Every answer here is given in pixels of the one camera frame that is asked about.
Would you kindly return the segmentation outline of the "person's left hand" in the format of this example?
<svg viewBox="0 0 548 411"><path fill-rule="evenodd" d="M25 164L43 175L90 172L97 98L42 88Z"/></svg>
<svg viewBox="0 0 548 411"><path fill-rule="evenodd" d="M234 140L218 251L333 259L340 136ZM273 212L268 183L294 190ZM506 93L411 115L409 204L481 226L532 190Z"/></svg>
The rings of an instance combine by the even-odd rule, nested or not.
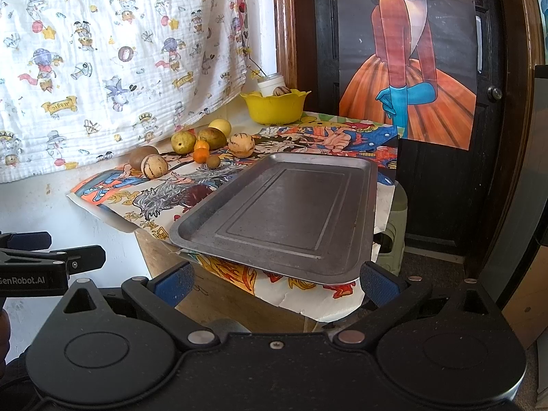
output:
<svg viewBox="0 0 548 411"><path fill-rule="evenodd" d="M8 355L10 349L10 335L11 327L8 318L8 313L5 310L1 310L0 314L0 377L4 377L5 374L5 358Z"/></svg>

